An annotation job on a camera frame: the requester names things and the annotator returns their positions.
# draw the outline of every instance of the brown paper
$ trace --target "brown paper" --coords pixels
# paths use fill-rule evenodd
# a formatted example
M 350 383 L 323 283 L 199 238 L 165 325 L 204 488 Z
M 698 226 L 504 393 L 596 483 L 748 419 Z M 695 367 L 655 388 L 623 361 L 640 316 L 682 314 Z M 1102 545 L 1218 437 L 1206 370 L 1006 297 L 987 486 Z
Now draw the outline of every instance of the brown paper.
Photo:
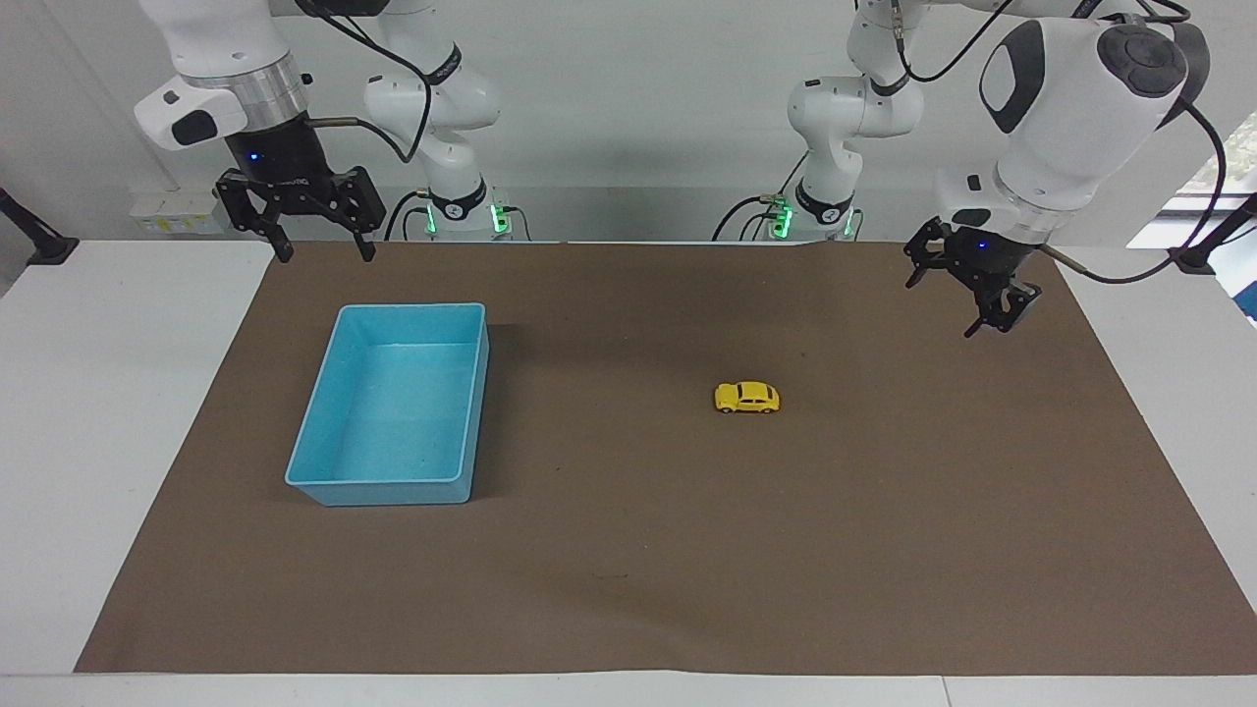
M 300 244 L 78 669 L 1257 673 L 1257 619 L 1056 270 L 972 341 L 969 293 L 909 270 L 894 245 Z M 468 301 L 471 503 L 287 487 L 337 309 Z M 718 414 L 742 379 L 783 411 Z

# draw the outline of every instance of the blue plastic bin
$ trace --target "blue plastic bin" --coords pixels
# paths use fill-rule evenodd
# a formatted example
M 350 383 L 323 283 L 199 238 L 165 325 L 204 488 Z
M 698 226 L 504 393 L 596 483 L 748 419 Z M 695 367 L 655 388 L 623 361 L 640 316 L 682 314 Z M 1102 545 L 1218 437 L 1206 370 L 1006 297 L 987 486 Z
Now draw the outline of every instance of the blue plastic bin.
M 284 479 L 324 506 L 466 502 L 488 365 L 483 304 L 344 307 Z

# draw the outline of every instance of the toy car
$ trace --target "toy car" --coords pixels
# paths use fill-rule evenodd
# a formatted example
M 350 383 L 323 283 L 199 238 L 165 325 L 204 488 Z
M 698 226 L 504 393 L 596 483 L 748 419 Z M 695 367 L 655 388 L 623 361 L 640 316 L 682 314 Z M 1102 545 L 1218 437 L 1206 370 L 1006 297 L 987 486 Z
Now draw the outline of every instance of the toy car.
M 744 380 L 723 382 L 715 389 L 715 409 L 725 415 L 733 413 L 777 413 L 782 409 L 781 395 L 767 382 Z

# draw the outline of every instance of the table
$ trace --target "table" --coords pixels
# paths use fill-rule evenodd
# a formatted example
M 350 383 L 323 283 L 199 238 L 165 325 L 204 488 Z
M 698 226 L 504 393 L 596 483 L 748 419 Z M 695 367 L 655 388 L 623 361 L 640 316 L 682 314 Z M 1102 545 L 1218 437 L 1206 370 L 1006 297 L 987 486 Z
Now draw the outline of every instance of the table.
M 1101 272 L 1154 253 L 1075 249 Z M 260 282 L 255 243 L 89 242 L 30 269 L 0 299 L 0 702 L 337 703 L 356 694 L 432 704 L 1249 704 L 1257 677 L 758 678 L 675 673 L 564 677 L 63 677 Z M 1131 288 L 1068 276 L 1084 311 L 1251 603 L 1257 604 L 1257 331 L 1212 281 L 1165 273 Z M 273 699 L 264 696 L 275 694 Z

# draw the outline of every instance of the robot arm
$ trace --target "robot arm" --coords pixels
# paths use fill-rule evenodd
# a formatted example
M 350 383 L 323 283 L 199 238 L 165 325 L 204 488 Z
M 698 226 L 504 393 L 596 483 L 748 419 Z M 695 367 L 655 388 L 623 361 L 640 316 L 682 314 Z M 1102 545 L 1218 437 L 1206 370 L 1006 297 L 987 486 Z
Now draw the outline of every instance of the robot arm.
M 362 167 L 336 174 L 307 112 L 304 84 L 266 0 L 140 0 L 161 29 L 178 75 L 136 106 L 158 145 L 177 150 L 226 138 L 239 169 L 215 185 L 233 224 L 270 242 L 288 262 L 279 218 L 319 215 L 349 230 L 365 260 L 365 234 L 386 215 Z M 250 194 L 265 206 L 259 213 Z
M 1187 24 L 1165 33 L 1128 18 L 1041 19 L 1013 30 L 980 82 L 1008 148 L 994 164 L 939 174 L 940 215 L 905 249 L 916 265 L 909 287 L 945 269 L 979 309 L 967 336 L 1008 332 L 1042 292 L 1018 279 L 1022 263 L 1195 98 L 1208 65 Z
M 899 57 L 911 57 L 914 40 L 933 5 L 964 5 L 993 13 L 1003 0 L 861 0 L 847 39 L 859 77 L 827 77 L 799 84 L 789 101 L 789 121 L 808 146 L 803 177 L 791 192 L 793 228 L 837 238 L 855 199 L 864 161 L 847 141 L 897 137 L 916 128 L 924 94 Z M 1003 14 L 1027 18 L 1107 16 L 1136 13 L 1136 0 L 1012 0 Z
M 427 135 L 419 161 L 427 176 L 434 238 L 491 240 L 504 230 L 494 189 L 484 179 L 461 131 L 494 125 L 502 114 L 497 87 L 470 68 L 459 47 L 441 31 L 435 0 L 393 0 L 380 15 L 383 44 L 429 77 L 432 89 Z M 367 112 L 390 133 L 409 140 L 419 130 L 426 91 L 412 74 L 371 79 Z

